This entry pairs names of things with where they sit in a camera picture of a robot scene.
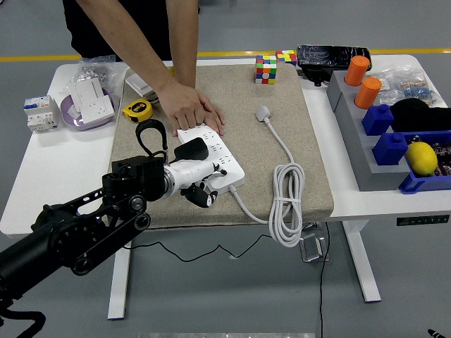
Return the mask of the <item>person's right hand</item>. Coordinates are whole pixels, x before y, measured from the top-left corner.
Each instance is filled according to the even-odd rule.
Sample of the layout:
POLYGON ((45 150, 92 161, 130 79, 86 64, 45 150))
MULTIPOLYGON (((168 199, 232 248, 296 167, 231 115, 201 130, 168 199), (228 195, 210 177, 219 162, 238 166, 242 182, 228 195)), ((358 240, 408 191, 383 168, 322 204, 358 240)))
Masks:
POLYGON ((184 108, 197 108, 202 106, 206 111, 215 110, 209 98, 201 92, 172 81, 169 84, 154 90, 159 103, 170 121, 170 117, 184 108))

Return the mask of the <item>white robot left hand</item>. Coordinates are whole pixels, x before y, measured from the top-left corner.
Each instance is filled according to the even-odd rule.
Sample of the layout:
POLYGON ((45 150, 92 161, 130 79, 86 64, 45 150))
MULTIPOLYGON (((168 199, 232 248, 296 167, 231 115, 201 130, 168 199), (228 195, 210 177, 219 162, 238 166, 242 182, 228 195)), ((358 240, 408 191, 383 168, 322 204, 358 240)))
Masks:
POLYGON ((218 192, 207 193, 204 185, 196 185, 218 173, 227 175, 227 171, 212 161, 181 160, 167 167, 172 175, 172 194, 180 191, 188 201, 201 208, 209 208, 216 200, 218 192))

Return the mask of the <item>person's left hand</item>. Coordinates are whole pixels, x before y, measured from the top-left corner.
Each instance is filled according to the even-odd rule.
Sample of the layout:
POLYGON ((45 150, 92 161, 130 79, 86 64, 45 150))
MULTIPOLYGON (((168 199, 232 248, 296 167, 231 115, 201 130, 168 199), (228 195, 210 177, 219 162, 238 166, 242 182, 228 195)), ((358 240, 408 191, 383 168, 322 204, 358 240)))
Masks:
POLYGON ((178 130, 192 129, 198 125, 205 124, 219 135, 223 135, 223 116, 220 112, 206 111, 202 106, 197 108, 184 108, 170 117, 174 135, 178 130))

